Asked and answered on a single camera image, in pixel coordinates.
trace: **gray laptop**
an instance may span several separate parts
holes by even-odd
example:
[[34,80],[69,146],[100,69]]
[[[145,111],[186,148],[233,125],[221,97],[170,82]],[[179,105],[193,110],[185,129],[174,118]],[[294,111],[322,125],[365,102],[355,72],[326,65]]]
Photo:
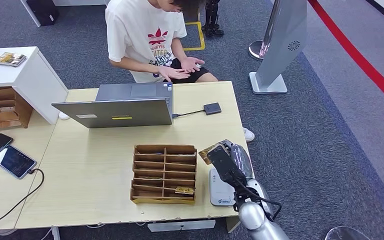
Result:
[[173,123],[172,99],[171,83],[109,84],[99,87],[93,102],[52,106],[87,128],[157,126]]

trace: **wooden drawer box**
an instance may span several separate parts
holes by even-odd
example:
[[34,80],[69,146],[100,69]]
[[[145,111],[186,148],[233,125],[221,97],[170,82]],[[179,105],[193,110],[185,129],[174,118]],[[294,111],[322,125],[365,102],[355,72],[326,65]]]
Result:
[[137,145],[130,200],[135,204],[194,204],[197,150],[192,145]]
[[0,128],[27,128],[33,108],[12,87],[0,87]]

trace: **laptop lid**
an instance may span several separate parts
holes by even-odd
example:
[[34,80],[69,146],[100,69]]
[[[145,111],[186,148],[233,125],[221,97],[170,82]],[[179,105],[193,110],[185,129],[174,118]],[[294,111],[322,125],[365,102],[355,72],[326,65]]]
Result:
[[52,106],[91,129],[172,124],[164,98],[62,102]]

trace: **black shorts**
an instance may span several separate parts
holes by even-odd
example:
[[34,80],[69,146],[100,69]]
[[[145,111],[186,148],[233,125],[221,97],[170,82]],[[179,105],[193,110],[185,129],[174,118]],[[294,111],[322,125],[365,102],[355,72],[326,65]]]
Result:
[[[182,64],[180,61],[175,58],[173,62],[170,65],[173,69],[182,69]],[[195,83],[202,75],[209,73],[209,71],[205,67],[199,68],[199,71],[190,72],[190,77],[185,79],[171,79],[173,84],[188,84],[188,83]]]

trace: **red stripe on floor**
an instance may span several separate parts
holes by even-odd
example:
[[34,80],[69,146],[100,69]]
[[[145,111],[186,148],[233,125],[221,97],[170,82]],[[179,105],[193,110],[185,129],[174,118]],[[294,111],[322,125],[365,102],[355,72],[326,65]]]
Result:
[[323,23],[333,34],[336,40],[341,44],[343,49],[349,54],[349,56],[357,63],[358,66],[365,72],[365,74],[380,88],[384,93],[384,76],[380,74],[376,68],[370,64],[369,61],[357,50],[357,48],[348,40],[345,34],[334,23],[332,18],[326,13],[323,7],[317,0],[308,0],[315,12],[321,18]]

